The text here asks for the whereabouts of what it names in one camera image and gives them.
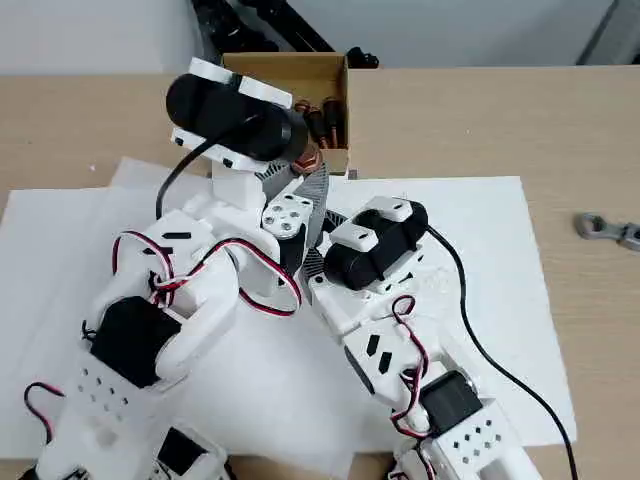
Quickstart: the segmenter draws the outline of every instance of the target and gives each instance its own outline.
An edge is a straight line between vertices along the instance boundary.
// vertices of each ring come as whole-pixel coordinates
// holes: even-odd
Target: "black cable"
[[[45,442],[49,444],[51,443],[51,440],[53,440],[53,430],[51,428],[51,423],[49,423],[49,420],[47,419],[47,417],[45,417],[42,413],[40,413],[40,411],[31,404],[31,399],[29,398],[29,394],[31,393],[31,390],[33,390],[34,388],[41,388],[51,393],[52,395],[55,395],[56,397],[64,397],[64,393],[62,393],[57,388],[52,387],[51,385],[48,385],[46,383],[33,382],[30,385],[28,385],[27,388],[24,389],[24,393],[22,395],[22,399],[24,400],[24,405],[25,407],[27,407],[27,410],[29,410],[29,412],[31,412],[31,414],[34,417],[36,417],[40,421],[40,423],[42,423],[42,426],[44,427],[45,435],[46,435]]]
[[[451,255],[451,258],[453,258],[453,261],[456,264],[456,269],[458,270],[458,277],[460,279],[460,314],[462,315],[462,321],[464,322],[464,327],[467,330],[467,333],[469,334],[471,341],[473,342],[475,347],[478,349],[478,351],[482,354],[482,356],[485,358],[485,360],[489,362],[489,364],[493,368],[495,368],[498,372],[500,372],[502,375],[507,377],[514,384],[516,384],[518,387],[524,390],[527,394],[531,396],[531,398],[533,398],[536,402],[538,402],[540,406],[547,411],[547,413],[553,420],[553,423],[555,423],[556,427],[558,427],[558,430],[560,431],[560,435],[562,435],[562,440],[564,442],[565,449],[567,450],[567,458],[569,460],[569,469],[571,470],[571,478],[572,480],[578,480],[578,468],[576,466],[576,459],[573,455],[571,440],[569,439],[569,435],[567,434],[567,431],[564,428],[562,421],[560,420],[556,412],[553,411],[553,408],[551,408],[551,405],[549,405],[544,400],[544,398],[540,396],[540,394],[538,394],[526,383],[524,383],[522,380],[520,380],[518,377],[510,373],[502,365],[496,362],[491,357],[491,355],[489,355],[489,353],[487,353],[487,351],[484,349],[484,347],[478,340],[478,337],[476,337],[476,334],[474,333],[473,328],[471,328],[469,318],[467,317],[467,279],[464,273],[464,266],[462,264],[462,260],[460,259],[460,255],[458,255],[458,252],[456,251],[456,249],[447,241],[447,239],[444,238],[431,225],[427,226],[427,232],[429,232],[431,236],[435,238],[436,241],[440,245],[442,245],[442,247],[444,247],[444,249],[447,252],[449,252],[449,255]]]
[[[257,115],[257,114],[252,115],[246,118],[239,125],[234,125],[233,127],[230,127],[227,130],[223,131],[217,137],[206,139],[204,142],[202,142],[200,145],[198,145],[196,148],[190,151],[182,160],[180,160],[180,163],[178,163],[178,165],[176,165],[176,167],[171,171],[167,179],[164,181],[164,183],[160,186],[160,189],[158,190],[158,196],[156,197],[156,220],[160,220],[160,217],[162,217],[162,203],[164,201],[164,196],[167,193],[167,190],[169,189],[171,184],[175,182],[176,178],[178,178],[178,176],[182,172],[184,172],[184,170],[189,165],[191,165],[191,163],[193,163],[193,161],[196,158],[198,158],[200,155],[202,155],[204,152],[209,150],[214,145],[217,145],[221,143],[223,140],[226,140],[228,137],[240,133],[242,130],[247,128],[250,124],[252,124],[255,120],[259,118],[261,118],[260,115]]]

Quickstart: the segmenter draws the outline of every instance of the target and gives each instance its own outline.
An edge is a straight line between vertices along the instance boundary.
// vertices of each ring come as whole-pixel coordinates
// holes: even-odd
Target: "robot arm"
[[[369,392],[410,437],[395,452],[410,480],[538,480],[498,401],[461,348],[415,302],[428,217],[422,205],[376,197],[330,234],[303,267],[310,302]]]

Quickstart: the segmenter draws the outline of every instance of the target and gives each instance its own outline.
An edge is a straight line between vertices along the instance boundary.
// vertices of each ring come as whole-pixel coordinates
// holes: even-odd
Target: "cable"
[[[260,248],[258,248],[253,243],[247,240],[244,240],[242,238],[227,238],[225,240],[221,240],[220,242],[216,243],[213,247],[211,247],[207,251],[207,253],[204,254],[202,259],[198,263],[196,263],[196,265],[191,269],[189,273],[181,277],[176,277],[175,279],[171,279],[168,282],[158,282],[156,283],[156,288],[158,289],[159,292],[173,292],[177,290],[178,288],[180,288],[181,286],[185,285],[187,282],[192,280],[193,277],[195,277],[199,272],[201,272],[206,265],[207,259],[209,259],[214,253],[216,253],[218,250],[220,250],[223,247],[229,247],[229,246],[240,246],[246,250],[249,250],[249,252],[251,252],[256,258],[258,258],[258,260],[260,260],[260,262],[262,262],[262,264],[265,267],[267,267],[272,272],[275,272],[278,275],[278,277],[285,283],[285,285],[289,287],[290,291],[293,293],[293,296],[295,297],[295,301],[296,301],[296,306],[293,308],[293,310],[281,310],[269,305],[264,305],[254,300],[253,298],[251,298],[251,296],[243,288],[240,288],[239,293],[244,301],[246,301],[253,308],[260,310],[262,312],[268,313],[270,315],[289,317],[298,311],[298,309],[302,305],[302,293],[296,281],[280,265],[278,265],[278,263],[275,260],[269,257],[265,252],[260,250]]]
[[[172,477],[171,477],[171,473],[169,472],[169,469],[168,469],[167,467],[165,467],[165,465],[164,465],[162,462],[160,462],[160,461],[158,461],[158,462],[156,462],[156,463],[157,463],[157,465],[158,465],[158,468],[160,468],[160,470],[161,470],[161,471],[162,471],[162,473],[164,474],[164,477],[165,477],[167,480],[171,480],[171,479],[172,479]]]
[[[403,312],[399,312],[397,309],[398,304],[404,300],[409,300],[409,305]],[[409,391],[411,392],[409,404],[407,405],[406,409],[402,410],[401,412],[393,413],[391,415],[391,423],[393,423],[393,426],[398,432],[404,435],[407,435],[409,437],[421,440],[425,438],[427,434],[417,433],[409,428],[405,428],[400,425],[400,420],[404,419],[415,406],[416,401],[418,400],[418,395],[420,393],[420,380],[422,379],[422,374],[423,372],[426,372],[429,367],[429,357],[427,356],[426,349],[424,348],[424,346],[422,345],[422,343],[420,342],[416,334],[413,332],[411,327],[407,324],[407,322],[405,322],[402,319],[403,315],[408,315],[413,311],[413,308],[415,307],[415,305],[416,305],[416,299],[411,295],[401,295],[398,298],[396,298],[391,304],[391,314],[395,318],[396,322],[398,322],[400,325],[404,326],[407,329],[407,331],[409,332],[409,338],[411,342],[416,346],[418,351],[420,352],[420,358],[421,358],[421,361],[418,363],[415,371],[413,372],[413,376],[409,377],[405,375],[405,377],[407,377],[410,382],[410,384],[407,385],[409,387]]]
[[[27,407],[27,410],[29,410],[38,420],[40,420],[40,423],[42,423],[42,425],[44,426],[44,430],[46,434],[45,441],[47,444],[49,444],[51,443],[51,440],[53,440],[53,428],[51,427],[51,423],[49,422],[47,417],[45,417],[42,413],[40,413],[40,411],[31,404],[31,400],[29,399],[29,394],[31,393],[31,390],[33,390],[34,388],[41,388],[51,393],[52,395],[55,395],[56,397],[64,397],[64,393],[62,393],[56,387],[53,387],[47,383],[33,382],[32,384],[28,385],[27,388],[24,389],[24,393],[22,395],[22,398],[24,400],[24,405],[25,407]]]
[[[473,342],[475,347],[478,349],[480,354],[485,358],[487,362],[489,362],[489,364],[493,368],[495,368],[498,372],[500,372],[502,375],[504,375],[509,380],[511,380],[511,382],[513,382],[518,387],[520,387],[524,392],[526,392],[529,396],[531,396],[531,398],[533,398],[536,402],[538,402],[542,408],[546,410],[546,412],[549,414],[549,416],[553,420],[553,423],[555,423],[556,427],[558,427],[558,430],[560,431],[560,435],[562,436],[565,449],[567,450],[567,458],[569,460],[569,469],[571,471],[571,478],[572,480],[578,480],[578,468],[576,466],[576,460],[573,455],[571,440],[569,439],[569,435],[567,434],[567,431],[564,428],[562,421],[560,420],[556,412],[553,410],[553,408],[551,408],[551,405],[549,405],[535,390],[533,390],[531,387],[529,387],[526,383],[524,383],[518,377],[516,377],[515,375],[510,373],[508,370],[506,370],[502,365],[500,365],[497,361],[495,361],[491,357],[491,355],[489,355],[489,353],[484,349],[484,347],[478,340],[478,337],[476,337],[476,334],[474,333],[473,328],[471,327],[471,323],[469,322],[469,318],[467,317],[467,279],[466,279],[464,266],[462,264],[460,255],[458,255],[458,252],[456,251],[456,249],[447,241],[447,239],[444,238],[431,225],[427,226],[427,232],[429,232],[429,234],[431,234],[431,236],[440,245],[442,245],[442,247],[449,253],[449,255],[451,255],[451,258],[453,258],[453,261],[456,264],[456,269],[458,270],[458,277],[460,280],[460,314],[462,315],[462,321],[464,322],[464,327],[467,330],[467,333],[469,334],[471,341]]]
[[[113,249],[111,252],[111,268],[114,275],[118,272],[118,252],[120,251],[120,243],[123,238],[131,238],[133,240],[136,240],[153,252],[153,254],[157,257],[157,259],[160,261],[160,264],[162,265],[162,270],[164,272],[163,281],[171,281],[174,278],[173,263],[171,262],[171,258],[169,257],[169,255],[165,253],[162,247],[151,238],[133,230],[125,230],[124,232],[120,233],[115,242],[113,242]],[[173,304],[174,295],[175,293],[173,292],[173,290],[166,292],[164,298],[164,306],[170,307]],[[160,299],[155,292],[151,295],[150,300],[155,305],[160,304]]]
[[[180,174],[184,172],[184,170],[189,165],[191,165],[191,163],[193,163],[193,161],[196,158],[198,158],[200,155],[202,155],[204,152],[209,150],[214,145],[221,143],[223,140],[227,139],[228,137],[240,133],[241,131],[246,129],[250,124],[252,124],[259,118],[261,118],[260,115],[257,115],[257,114],[252,115],[246,118],[241,124],[234,125],[226,129],[225,131],[220,133],[218,136],[204,140],[200,145],[198,145],[191,152],[189,152],[182,160],[180,160],[180,163],[178,163],[178,165],[176,165],[176,167],[171,171],[171,173],[169,173],[169,176],[167,177],[167,179],[158,189],[158,196],[156,197],[156,220],[160,220],[160,218],[162,217],[162,210],[163,210],[162,204],[164,202],[164,196],[167,193],[167,190],[169,189],[171,184],[175,182],[176,178],[178,178],[178,176],[180,176]]]

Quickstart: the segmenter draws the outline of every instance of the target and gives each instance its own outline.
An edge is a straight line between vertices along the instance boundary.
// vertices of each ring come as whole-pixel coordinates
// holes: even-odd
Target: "red wire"
[[[141,239],[143,242],[148,243],[149,245],[154,247],[157,250],[157,251],[154,250],[154,253],[156,255],[160,255],[162,257],[162,259],[165,261],[165,263],[167,264],[167,269],[169,270],[170,278],[174,277],[173,264],[171,263],[171,259],[169,258],[169,256],[166,253],[164,253],[164,251],[162,250],[160,245],[158,245],[156,242],[154,242],[151,238],[147,237],[146,235],[143,235],[142,233],[134,232],[132,230],[127,230],[125,232],[122,232],[122,234],[134,235],[134,236],[138,237],[139,239]],[[114,242],[113,250],[112,250],[112,254],[111,254],[111,266],[112,266],[112,270],[113,270],[113,274],[114,275],[118,271],[118,250],[120,248],[120,241],[121,241],[121,238],[122,238],[122,234],[120,234],[120,236]],[[280,277],[283,278],[289,284],[289,286],[291,287],[291,289],[295,293],[297,304],[298,305],[302,304],[302,292],[300,291],[300,287],[298,287],[298,284],[291,277],[291,275],[289,275],[278,263],[276,263],[271,257],[269,257],[262,250],[260,250],[257,246],[255,246],[253,243],[248,242],[247,240],[244,240],[242,238],[227,238],[225,240],[222,240],[222,241],[216,243],[213,247],[211,247],[207,251],[207,253],[204,254],[202,259],[198,263],[196,263],[194,265],[194,267],[191,269],[191,271],[186,276],[187,277],[192,277],[193,275],[198,273],[200,270],[202,270],[204,268],[205,262],[207,261],[207,259],[209,259],[209,257],[211,257],[214,253],[216,253],[221,248],[229,246],[229,245],[241,245],[244,248],[247,248],[248,250],[250,250],[254,255],[256,255],[263,262],[265,262],[267,265],[269,265],[269,267],[271,267],[273,270],[275,270],[278,273],[278,275],[280,275]],[[175,291],[178,288],[180,288],[183,285],[185,285],[188,281],[189,281],[189,279],[183,279],[183,280],[179,280],[177,282],[173,282],[173,283],[170,283],[170,284],[167,284],[167,285],[162,285],[162,286],[157,287],[157,291],[165,293],[169,297],[167,299],[167,304],[171,305],[173,303],[173,298],[174,298],[174,295],[175,295]],[[297,309],[280,310],[280,309],[271,307],[269,305],[264,305],[264,304],[262,304],[260,302],[257,302],[253,298],[251,298],[249,296],[249,294],[242,288],[240,289],[239,294],[242,297],[242,299],[244,301],[246,301],[249,305],[251,305],[253,308],[255,308],[257,310],[260,310],[261,312],[268,313],[270,315],[276,315],[276,316],[280,316],[280,317],[288,317],[288,316],[293,315],[297,311]]]
[[[300,291],[300,287],[298,287],[298,284],[291,277],[291,275],[289,275],[280,265],[278,265],[278,263],[276,263],[271,257],[269,257],[262,250],[260,250],[257,246],[255,246],[253,243],[248,242],[248,241],[246,241],[246,240],[244,240],[242,238],[227,238],[225,240],[221,240],[220,242],[216,243],[213,247],[211,247],[209,249],[209,251],[207,251],[207,253],[205,253],[205,255],[202,257],[202,259],[191,269],[191,271],[187,274],[187,276],[191,277],[191,276],[195,275],[196,273],[198,273],[202,268],[204,268],[204,264],[205,264],[205,262],[207,261],[207,259],[209,257],[211,257],[214,253],[216,253],[221,248],[227,247],[227,246],[230,246],[230,245],[241,245],[241,246],[247,248],[253,254],[255,254],[257,257],[259,257],[262,261],[264,261],[267,265],[269,265],[269,267],[271,267],[273,270],[275,270],[278,273],[278,275],[280,275],[280,277],[284,278],[286,280],[286,282],[289,284],[289,286],[292,288],[292,290],[295,293],[298,305],[300,305],[302,303],[302,293]],[[171,284],[168,284],[168,285],[162,285],[162,286],[158,287],[158,290],[159,291],[174,291],[174,290],[180,288],[181,286],[183,286],[184,284],[186,284],[188,281],[189,281],[189,279],[184,279],[184,280],[180,280],[178,282],[171,283]],[[277,316],[281,316],[281,317],[288,317],[288,316],[293,315],[296,312],[296,309],[294,309],[294,310],[280,310],[280,309],[271,307],[269,305],[264,305],[262,303],[259,303],[256,300],[254,300],[253,298],[251,298],[249,296],[249,294],[242,288],[240,289],[239,294],[242,297],[242,299],[244,301],[246,301],[249,305],[251,305],[253,308],[255,308],[257,310],[260,310],[262,312],[265,312],[265,313],[269,313],[271,315],[277,315]]]
[[[162,250],[162,247],[158,245],[154,240],[147,237],[143,233],[136,232],[133,230],[125,230],[120,235],[118,235],[118,238],[116,238],[116,241],[113,242],[113,248],[111,250],[111,270],[113,271],[114,275],[118,272],[118,251],[120,250],[120,241],[122,240],[122,235],[124,234],[133,235],[134,237],[137,237],[143,242],[152,246],[153,253],[157,256],[160,256],[161,259],[165,262],[167,266],[167,270],[169,272],[169,278],[173,278],[174,276],[173,263],[171,262],[171,258],[169,257],[169,255],[167,255],[164,252],[164,250]],[[173,291],[167,292],[167,298],[166,298],[167,305],[171,305],[173,303],[174,296],[175,296],[175,293]]]
[[[64,397],[64,393],[62,393],[56,387],[49,385],[47,383],[33,382],[32,384],[28,385],[27,388],[24,389],[24,393],[22,395],[22,398],[24,400],[25,406],[27,407],[27,410],[29,410],[29,412],[31,412],[33,416],[35,416],[38,420],[40,420],[40,423],[42,423],[42,425],[44,426],[46,443],[48,444],[48,443],[51,443],[51,440],[53,440],[53,428],[51,426],[51,422],[49,422],[47,417],[45,417],[42,413],[40,413],[40,411],[31,404],[31,400],[29,400],[29,393],[31,393],[31,390],[34,388],[42,388],[43,390],[57,397]]]
[[[405,309],[404,312],[398,312],[397,305],[403,300],[409,300],[410,301],[409,306]],[[416,306],[416,299],[412,295],[401,295],[398,298],[396,298],[393,301],[393,304],[391,305],[391,313],[393,314],[393,318],[395,318],[396,322],[403,325],[407,329],[407,331],[409,332],[409,338],[411,339],[411,342],[416,346],[422,358],[420,362],[421,365],[419,365],[416,368],[415,373],[413,375],[411,389],[410,389],[411,397],[409,400],[409,405],[405,410],[391,415],[391,423],[393,423],[393,426],[396,428],[396,430],[402,433],[403,435],[407,435],[409,437],[413,437],[415,439],[420,440],[425,438],[426,435],[415,433],[413,430],[402,427],[400,425],[400,420],[404,419],[408,415],[408,413],[411,411],[411,409],[414,407],[416,400],[418,399],[418,393],[420,390],[420,379],[422,378],[422,372],[423,370],[426,372],[429,367],[429,357],[427,355],[427,351],[425,350],[424,346],[422,345],[418,337],[415,335],[415,333],[413,333],[413,330],[411,329],[411,327],[402,319],[402,315],[410,314],[413,311],[413,308],[415,306]]]

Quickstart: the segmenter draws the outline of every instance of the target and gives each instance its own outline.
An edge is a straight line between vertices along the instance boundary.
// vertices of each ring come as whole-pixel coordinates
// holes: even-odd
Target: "red and black wire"
[[[44,427],[45,435],[46,435],[45,441],[48,444],[48,443],[51,442],[51,440],[53,440],[53,427],[52,427],[51,422],[49,421],[49,419],[47,417],[45,417],[31,403],[31,399],[30,399],[29,395],[31,394],[31,391],[34,388],[40,388],[42,390],[45,390],[46,392],[49,392],[50,394],[55,395],[56,397],[64,397],[64,393],[62,393],[62,391],[60,391],[56,387],[54,387],[52,385],[49,385],[48,383],[33,382],[30,385],[28,385],[27,388],[25,388],[24,394],[22,396],[22,398],[24,400],[24,405],[27,407],[27,410],[29,410],[29,412],[31,412],[33,414],[33,416],[36,417],[40,421],[40,423],[42,423],[42,426]]]

